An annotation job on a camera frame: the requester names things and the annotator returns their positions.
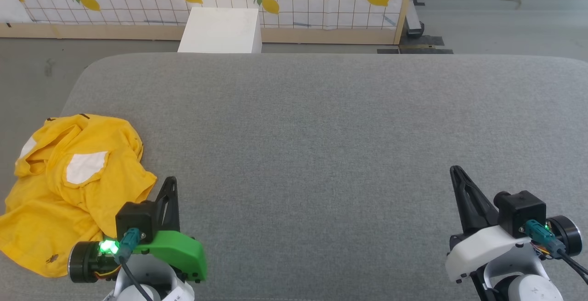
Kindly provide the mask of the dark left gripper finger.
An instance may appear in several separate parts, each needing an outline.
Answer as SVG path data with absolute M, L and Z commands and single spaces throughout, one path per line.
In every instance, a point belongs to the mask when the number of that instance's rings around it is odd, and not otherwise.
M 179 198 L 178 182 L 176 177 L 169 177 L 170 189 L 168 191 L 168 228 L 180 232 L 179 224 Z
M 156 197 L 159 230 L 174 231 L 174 177 L 167 177 Z

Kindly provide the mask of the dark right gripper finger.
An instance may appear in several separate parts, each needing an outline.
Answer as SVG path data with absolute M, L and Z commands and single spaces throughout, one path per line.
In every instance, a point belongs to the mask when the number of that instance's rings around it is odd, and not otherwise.
M 481 192 L 476 192 L 477 195 L 477 211 L 484 217 L 484 227 L 492 227 L 498 225 L 498 211 L 491 201 Z
M 458 165 L 450 167 L 454 196 L 464 234 L 474 234 L 484 227 L 484 217 L 479 214 L 476 192 L 477 185 Z

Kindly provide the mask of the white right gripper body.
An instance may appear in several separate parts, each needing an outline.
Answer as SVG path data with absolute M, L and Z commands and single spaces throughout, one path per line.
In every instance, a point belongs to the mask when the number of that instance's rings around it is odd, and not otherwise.
M 515 239 L 501 227 L 487 227 L 459 242 L 445 263 L 451 281 L 461 279 L 481 267 L 484 284 L 508 274 L 535 273 L 535 251 L 528 237 Z

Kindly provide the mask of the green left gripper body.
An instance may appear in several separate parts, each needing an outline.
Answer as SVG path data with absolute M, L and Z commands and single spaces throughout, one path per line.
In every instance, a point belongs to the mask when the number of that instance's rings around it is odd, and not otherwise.
M 133 255 L 151 255 L 178 269 L 189 281 L 207 279 L 204 247 L 197 240 L 178 231 L 164 230 L 155 234 L 150 243 L 139 244 Z

